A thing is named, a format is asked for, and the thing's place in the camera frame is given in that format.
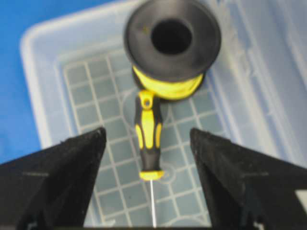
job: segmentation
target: blue background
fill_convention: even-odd
[[[19,51],[35,23],[112,0],[0,1],[0,163],[40,150]]]

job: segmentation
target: yellow wire coil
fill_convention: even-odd
[[[180,100],[189,97],[196,91],[203,79],[203,74],[201,74],[188,81],[170,83],[152,79],[135,66],[133,66],[133,70],[147,90],[153,91],[158,97],[167,100]]]

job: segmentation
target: plastic bin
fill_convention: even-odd
[[[137,88],[122,45],[126,18],[140,2],[35,25],[21,42],[42,147],[99,125],[107,129],[88,226],[151,225],[148,185],[135,176],[141,165],[132,125]],[[155,183],[159,226],[210,225],[189,151],[191,127],[307,166],[307,2],[203,2],[220,23],[223,44],[203,87],[188,100],[163,105],[167,176]]]

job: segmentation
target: screwdriver handle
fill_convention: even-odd
[[[160,168],[160,138],[163,123],[160,99],[153,92],[143,90],[136,98],[135,107],[135,130],[143,163],[140,177],[145,181],[159,180],[164,175]]]

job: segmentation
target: screwdriver shaft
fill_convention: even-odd
[[[155,216],[155,206],[154,206],[154,186],[153,181],[150,180],[150,194],[151,194],[151,200],[152,200],[152,217],[153,217],[153,227],[157,227],[157,220]]]

